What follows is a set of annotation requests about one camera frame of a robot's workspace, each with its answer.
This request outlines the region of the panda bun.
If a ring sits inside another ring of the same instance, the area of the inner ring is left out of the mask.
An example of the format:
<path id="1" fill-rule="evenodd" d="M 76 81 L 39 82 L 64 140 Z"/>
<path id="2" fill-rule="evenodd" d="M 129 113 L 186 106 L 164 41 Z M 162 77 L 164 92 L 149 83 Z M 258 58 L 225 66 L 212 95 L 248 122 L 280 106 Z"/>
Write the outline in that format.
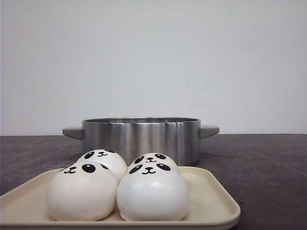
<path id="1" fill-rule="evenodd" d="M 127 164 L 123 158 L 110 149 L 95 149 L 83 154 L 77 162 L 94 161 L 106 166 L 117 178 L 118 183 L 127 172 Z"/>
<path id="2" fill-rule="evenodd" d="M 163 163 L 179 171 L 177 164 L 169 156 L 157 152 L 150 152 L 137 157 L 132 161 L 128 169 L 144 163 Z"/>
<path id="3" fill-rule="evenodd" d="M 57 221 L 96 221 L 116 205 L 118 180 L 98 162 L 79 161 L 60 170 L 46 192 L 49 215 Z"/>
<path id="4" fill-rule="evenodd" d="M 126 221 L 178 221 L 189 212 L 189 186 L 177 168 L 161 162 L 128 170 L 117 189 L 117 206 Z"/>

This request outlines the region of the cream rectangular tray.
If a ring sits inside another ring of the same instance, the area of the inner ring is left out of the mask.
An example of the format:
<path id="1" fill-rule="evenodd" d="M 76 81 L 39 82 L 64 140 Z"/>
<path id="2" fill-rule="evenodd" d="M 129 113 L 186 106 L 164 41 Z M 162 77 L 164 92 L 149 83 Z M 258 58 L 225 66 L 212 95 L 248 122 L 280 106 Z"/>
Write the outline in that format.
<path id="1" fill-rule="evenodd" d="M 191 204 L 181 221 L 124 221 L 115 210 L 100 221 L 54 221 L 45 196 L 50 179 L 59 171 L 40 174 L 0 198 L 2 230 L 226 230 L 236 225 L 240 207 L 214 175 L 205 169 L 180 167 L 190 186 Z"/>

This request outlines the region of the stainless steel pot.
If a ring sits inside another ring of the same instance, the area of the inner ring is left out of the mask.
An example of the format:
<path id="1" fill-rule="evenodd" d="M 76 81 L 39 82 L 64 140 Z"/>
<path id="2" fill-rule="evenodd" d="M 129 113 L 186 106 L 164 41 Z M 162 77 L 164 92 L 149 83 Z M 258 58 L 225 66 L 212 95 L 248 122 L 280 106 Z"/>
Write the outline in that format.
<path id="1" fill-rule="evenodd" d="M 83 152 L 109 149 L 127 164 L 150 152 L 166 154 L 179 166 L 194 165 L 201 157 L 201 140 L 218 134 L 219 127 L 203 125 L 197 118 L 117 117 L 82 121 L 63 135 L 82 141 Z"/>

